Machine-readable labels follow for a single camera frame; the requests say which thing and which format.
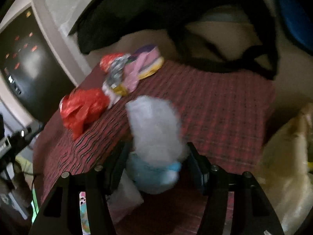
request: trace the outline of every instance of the yellow plastic bag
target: yellow plastic bag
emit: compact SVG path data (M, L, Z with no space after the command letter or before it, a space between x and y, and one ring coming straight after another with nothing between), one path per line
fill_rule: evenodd
M298 230L313 206L312 121L313 104L308 104L270 139L254 172L287 235Z

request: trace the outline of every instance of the screw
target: screw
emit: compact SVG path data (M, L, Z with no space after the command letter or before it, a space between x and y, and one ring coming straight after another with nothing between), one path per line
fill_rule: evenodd
M218 171L219 170L219 167L217 165L212 165L211 166L211 170L212 171Z
M67 172L67 171L63 172L62 175L61 175L61 177L64 178L64 179L67 178L68 176L69 176L69 172Z
M248 171L245 171L245 172L244 172L244 176L245 176L246 178L248 178L248 179L252 178L252 174L251 174L250 172L248 172Z
M103 169L103 166L102 166L102 165L97 165L97 166L94 168L95 171L102 171L102 169Z

